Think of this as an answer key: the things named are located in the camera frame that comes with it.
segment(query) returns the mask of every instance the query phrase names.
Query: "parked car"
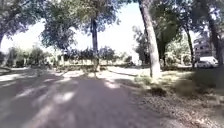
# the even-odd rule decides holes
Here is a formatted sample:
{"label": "parked car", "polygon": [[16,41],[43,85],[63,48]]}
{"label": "parked car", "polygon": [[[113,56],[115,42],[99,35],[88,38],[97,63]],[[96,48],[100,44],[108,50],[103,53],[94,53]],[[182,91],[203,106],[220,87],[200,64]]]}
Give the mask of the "parked car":
{"label": "parked car", "polygon": [[200,57],[195,63],[197,68],[215,68],[218,66],[218,61],[213,56]]}

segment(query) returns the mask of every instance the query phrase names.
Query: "tree trunk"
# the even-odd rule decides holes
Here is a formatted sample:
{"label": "tree trunk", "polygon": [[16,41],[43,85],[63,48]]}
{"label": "tree trunk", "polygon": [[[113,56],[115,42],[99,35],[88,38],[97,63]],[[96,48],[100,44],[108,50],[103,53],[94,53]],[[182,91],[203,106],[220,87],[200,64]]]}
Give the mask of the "tree trunk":
{"label": "tree trunk", "polygon": [[188,45],[189,45],[190,52],[191,52],[191,64],[192,64],[192,68],[194,68],[195,67],[195,65],[194,65],[194,50],[193,50],[191,35],[190,35],[190,32],[188,29],[185,29],[185,32],[187,34]]}
{"label": "tree trunk", "polygon": [[99,54],[98,54],[98,42],[97,42],[97,23],[95,19],[91,19],[91,32],[92,32],[92,43],[93,43],[93,69],[99,71]]}
{"label": "tree trunk", "polygon": [[204,11],[206,18],[209,22],[209,28],[211,31],[211,39],[212,39],[212,43],[214,44],[215,50],[216,50],[216,57],[219,61],[219,66],[223,65],[223,57],[222,57],[222,47],[221,44],[219,43],[219,38],[218,38],[218,32],[215,26],[215,22],[212,19],[212,16],[210,14],[210,8],[207,5],[206,0],[198,0],[198,2],[201,5],[202,10]]}
{"label": "tree trunk", "polygon": [[153,79],[160,77],[160,63],[159,63],[159,53],[156,43],[156,36],[152,25],[151,15],[149,13],[149,7],[152,4],[152,0],[138,0],[139,9],[142,15],[145,32],[147,35],[148,50],[150,54],[150,76]]}

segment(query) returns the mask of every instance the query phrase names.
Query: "paved path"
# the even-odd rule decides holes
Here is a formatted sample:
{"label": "paved path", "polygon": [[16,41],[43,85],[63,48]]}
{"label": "paved path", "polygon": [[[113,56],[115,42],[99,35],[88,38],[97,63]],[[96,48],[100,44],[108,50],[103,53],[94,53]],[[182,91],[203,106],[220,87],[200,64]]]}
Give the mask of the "paved path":
{"label": "paved path", "polygon": [[174,126],[171,124],[175,121],[153,111],[146,113],[131,104],[127,93],[118,85],[79,75],[42,73],[37,77],[34,70],[18,70],[1,76],[0,128]]}

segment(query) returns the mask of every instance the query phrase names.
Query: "road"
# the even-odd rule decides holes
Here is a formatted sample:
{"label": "road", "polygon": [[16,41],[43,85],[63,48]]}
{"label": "road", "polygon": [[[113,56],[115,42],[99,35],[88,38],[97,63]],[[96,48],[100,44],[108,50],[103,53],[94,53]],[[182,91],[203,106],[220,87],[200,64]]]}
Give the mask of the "road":
{"label": "road", "polygon": [[0,76],[1,128],[183,127],[131,104],[128,93],[106,77],[37,72],[19,69]]}

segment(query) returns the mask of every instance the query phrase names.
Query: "building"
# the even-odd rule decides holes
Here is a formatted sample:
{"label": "building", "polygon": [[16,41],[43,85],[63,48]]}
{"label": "building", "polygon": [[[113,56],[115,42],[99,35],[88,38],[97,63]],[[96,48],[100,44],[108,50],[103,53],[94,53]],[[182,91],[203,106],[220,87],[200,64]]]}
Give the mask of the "building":
{"label": "building", "polygon": [[207,33],[200,36],[193,43],[195,58],[214,56],[216,57],[215,47]]}

